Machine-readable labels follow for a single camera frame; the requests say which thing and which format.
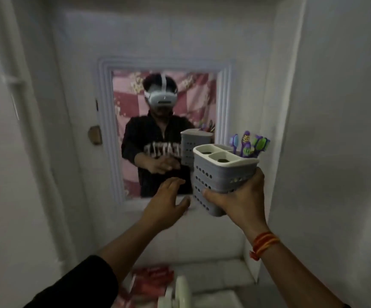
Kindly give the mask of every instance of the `black hair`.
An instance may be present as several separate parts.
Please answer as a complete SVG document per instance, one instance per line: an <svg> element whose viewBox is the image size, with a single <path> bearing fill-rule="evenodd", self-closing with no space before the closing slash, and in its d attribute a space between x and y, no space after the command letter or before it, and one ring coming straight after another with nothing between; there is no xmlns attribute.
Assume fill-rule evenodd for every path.
<svg viewBox="0 0 371 308"><path fill-rule="evenodd" d="M177 83L173 80L172 77L166 76L166 78L167 78L167 91L173 93L177 92ZM161 73L152 73L144 79L143 88L145 91L148 92L149 88L152 85L157 85L160 87L162 86Z"/></svg>

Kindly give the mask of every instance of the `vr headset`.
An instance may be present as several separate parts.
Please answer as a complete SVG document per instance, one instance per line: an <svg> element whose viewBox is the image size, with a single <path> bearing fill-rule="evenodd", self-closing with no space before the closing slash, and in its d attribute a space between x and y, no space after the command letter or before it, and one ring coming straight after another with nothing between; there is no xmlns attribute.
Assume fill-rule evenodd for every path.
<svg viewBox="0 0 371 308"><path fill-rule="evenodd" d="M167 77L161 75L161 91L144 92L144 96L148 99L148 104L151 107L174 107L177 103L177 91L167 91Z"/></svg>

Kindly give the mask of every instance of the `black sweatshirt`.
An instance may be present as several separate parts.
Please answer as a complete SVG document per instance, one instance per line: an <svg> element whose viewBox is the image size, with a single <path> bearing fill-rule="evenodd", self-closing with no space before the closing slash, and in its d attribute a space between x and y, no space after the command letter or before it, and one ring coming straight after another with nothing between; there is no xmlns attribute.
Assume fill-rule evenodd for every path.
<svg viewBox="0 0 371 308"><path fill-rule="evenodd" d="M24 308L110 308L117 294L118 282L111 267L102 258L90 256Z"/></svg>
<svg viewBox="0 0 371 308"><path fill-rule="evenodd" d="M121 154L124 159L134 164L134 158L140 152L158 158L162 155L171 155L178 160L181 158L181 134L183 130L193 129L194 125L185 117L172 115L169 119L164 136L154 118L147 116L131 118L126 125ZM178 194L192 192L190 169L182 165L179 170L172 170L165 175L151 174L149 171L138 168L138 178L141 185L141 197L153 197L160 184L170 177L180 177L186 183L180 186Z"/></svg>

